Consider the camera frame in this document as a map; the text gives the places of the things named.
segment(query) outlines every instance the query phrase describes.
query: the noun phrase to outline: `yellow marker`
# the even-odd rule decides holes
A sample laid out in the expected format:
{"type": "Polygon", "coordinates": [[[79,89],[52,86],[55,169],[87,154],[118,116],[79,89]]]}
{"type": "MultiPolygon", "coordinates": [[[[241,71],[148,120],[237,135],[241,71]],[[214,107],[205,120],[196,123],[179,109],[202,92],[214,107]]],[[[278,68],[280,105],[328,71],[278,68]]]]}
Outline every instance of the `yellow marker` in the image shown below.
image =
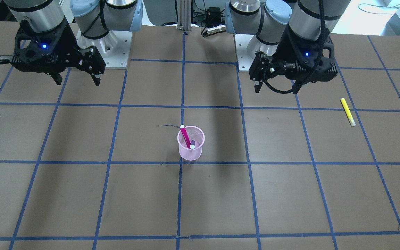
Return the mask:
{"type": "Polygon", "coordinates": [[[348,108],[347,102],[345,101],[345,98],[340,99],[340,102],[342,103],[343,109],[345,110],[345,114],[347,114],[348,120],[351,123],[351,127],[356,126],[356,123],[354,122],[353,116],[351,115],[351,111],[348,108]]]}

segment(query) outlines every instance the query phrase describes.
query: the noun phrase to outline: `white mounting plate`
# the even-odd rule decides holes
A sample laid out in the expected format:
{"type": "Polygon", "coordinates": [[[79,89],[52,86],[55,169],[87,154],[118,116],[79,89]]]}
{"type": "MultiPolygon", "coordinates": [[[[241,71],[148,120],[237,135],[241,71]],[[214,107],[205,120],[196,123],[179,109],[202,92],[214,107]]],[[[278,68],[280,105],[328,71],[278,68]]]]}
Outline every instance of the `white mounting plate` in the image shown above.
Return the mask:
{"type": "Polygon", "coordinates": [[[252,61],[254,60],[246,51],[246,47],[248,47],[249,41],[251,41],[253,36],[254,35],[244,34],[235,35],[235,52],[237,53],[240,72],[248,72],[252,61]]]}
{"type": "MultiPolygon", "coordinates": [[[[127,69],[131,51],[132,32],[114,30],[113,33],[119,40],[118,44],[110,51],[101,53],[106,63],[106,69],[127,69]]],[[[78,30],[76,35],[77,42],[80,37],[81,30],[78,30]]]]}

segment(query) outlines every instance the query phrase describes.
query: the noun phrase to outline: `plastic cup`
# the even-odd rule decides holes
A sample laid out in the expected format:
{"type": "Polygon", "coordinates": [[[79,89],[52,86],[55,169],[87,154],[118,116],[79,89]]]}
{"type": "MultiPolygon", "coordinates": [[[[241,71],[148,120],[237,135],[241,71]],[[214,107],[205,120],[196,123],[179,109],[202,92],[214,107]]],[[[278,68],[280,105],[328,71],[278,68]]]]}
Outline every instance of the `plastic cup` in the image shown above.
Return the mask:
{"type": "Polygon", "coordinates": [[[185,160],[197,160],[201,155],[203,143],[205,142],[205,133],[195,126],[186,126],[185,128],[189,139],[195,141],[195,148],[189,149],[186,147],[183,135],[179,131],[177,135],[178,152],[185,160]]]}

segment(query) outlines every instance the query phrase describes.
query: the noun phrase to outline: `pink marker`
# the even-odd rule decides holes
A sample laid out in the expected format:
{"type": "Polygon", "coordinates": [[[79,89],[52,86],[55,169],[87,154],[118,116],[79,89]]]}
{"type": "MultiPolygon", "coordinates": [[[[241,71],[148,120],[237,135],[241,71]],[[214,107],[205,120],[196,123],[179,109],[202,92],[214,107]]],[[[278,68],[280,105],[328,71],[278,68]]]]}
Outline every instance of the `pink marker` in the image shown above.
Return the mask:
{"type": "Polygon", "coordinates": [[[190,149],[191,148],[191,141],[189,140],[189,136],[187,136],[188,133],[186,132],[186,129],[184,128],[184,125],[180,125],[180,131],[181,131],[181,134],[183,135],[184,142],[186,143],[186,147],[188,149],[190,149]]]}

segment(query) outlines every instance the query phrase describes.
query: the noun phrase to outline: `marker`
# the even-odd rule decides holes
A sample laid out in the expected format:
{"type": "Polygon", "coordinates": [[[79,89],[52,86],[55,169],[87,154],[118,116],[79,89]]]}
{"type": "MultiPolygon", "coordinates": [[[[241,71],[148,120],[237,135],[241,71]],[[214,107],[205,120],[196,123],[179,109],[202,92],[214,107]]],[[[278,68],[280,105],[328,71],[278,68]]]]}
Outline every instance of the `marker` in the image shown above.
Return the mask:
{"type": "Polygon", "coordinates": [[[340,99],[340,102],[342,103],[343,109],[345,110],[345,114],[347,115],[347,118],[350,121],[351,127],[356,126],[356,123],[354,122],[353,116],[351,115],[351,111],[348,108],[345,98],[340,99]]]}
{"type": "Polygon", "coordinates": [[[187,136],[188,133],[186,132],[186,129],[184,128],[184,125],[180,125],[180,131],[181,131],[181,134],[183,135],[184,142],[186,143],[186,147],[188,149],[190,149],[191,148],[191,141],[189,141],[189,136],[187,136]]]}

